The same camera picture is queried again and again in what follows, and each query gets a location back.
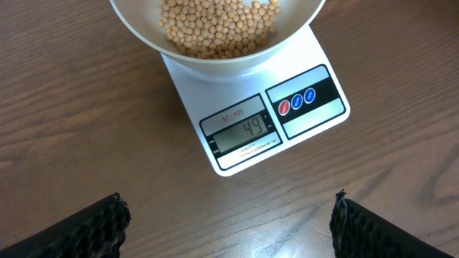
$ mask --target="black foam piece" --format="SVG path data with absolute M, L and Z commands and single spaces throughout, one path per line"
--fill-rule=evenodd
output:
M 0 250 L 1 258 L 118 258 L 131 220 L 119 193 Z
M 401 228 L 336 194 L 330 230 L 337 258 L 450 258 Z

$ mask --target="digital kitchen scale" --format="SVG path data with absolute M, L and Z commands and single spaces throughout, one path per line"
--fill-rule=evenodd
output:
M 349 103 L 309 27 L 240 75 L 215 77 L 163 55 L 214 170 L 231 176 L 348 118 Z

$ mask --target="control button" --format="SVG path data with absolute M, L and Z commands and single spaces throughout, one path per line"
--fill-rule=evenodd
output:
M 296 94 L 295 96 L 292 97 L 292 108 L 294 110 L 301 108 L 302 104 L 303 104 L 303 96 L 301 96 L 301 94 Z
M 282 100 L 279 104 L 279 115 L 287 115 L 288 111 L 290 111 L 290 102 Z
M 313 88 L 309 88 L 306 90 L 306 92 L 304 92 L 304 102 L 306 102 L 306 104 L 311 104 L 315 98 L 316 90 L 314 90 Z

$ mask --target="brown tabletop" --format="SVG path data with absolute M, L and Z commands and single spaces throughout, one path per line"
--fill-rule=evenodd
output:
M 0 4 L 0 248 L 121 193 L 122 257 L 332 257 L 334 194 L 459 256 L 459 1 L 332 0 L 312 28 L 351 104 L 230 178 L 108 0 Z

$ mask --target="button panel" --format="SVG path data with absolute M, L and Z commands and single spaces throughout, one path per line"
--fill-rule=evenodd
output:
M 323 64 L 267 89 L 266 94 L 288 140 L 346 112 Z

